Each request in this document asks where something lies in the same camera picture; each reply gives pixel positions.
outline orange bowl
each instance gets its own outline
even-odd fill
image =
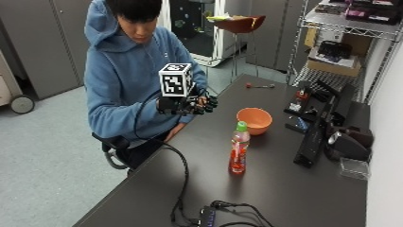
[[[273,123],[272,115],[260,108],[245,108],[237,113],[239,121],[245,121],[249,125],[249,134],[260,135],[265,133]]]

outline black hair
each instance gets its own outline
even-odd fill
[[[107,0],[115,16],[132,23],[151,22],[161,12],[163,0]]]

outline wheel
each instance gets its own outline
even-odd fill
[[[18,114],[26,114],[35,109],[36,103],[30,96],[19,95],[12,98],[11,107]]]

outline hood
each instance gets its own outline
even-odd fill
[[[86,37],[92,47],[108,52],[128,51],[136,46],[124,32],[120,32],[118,20],[106,0],[94,0],[87,14]]]

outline person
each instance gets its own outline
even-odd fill
[[[131,140],[122,154],[131,168],[161,146],[141,138],[168,142],[195,117],[159,113],[159,71],[167,63],[192,63],[193,81],[200,91],[207,88],[205,73],[177,36],[156,25],[161,5],[161,0],[94,0],[84,27],[90,127],[103,138]]]

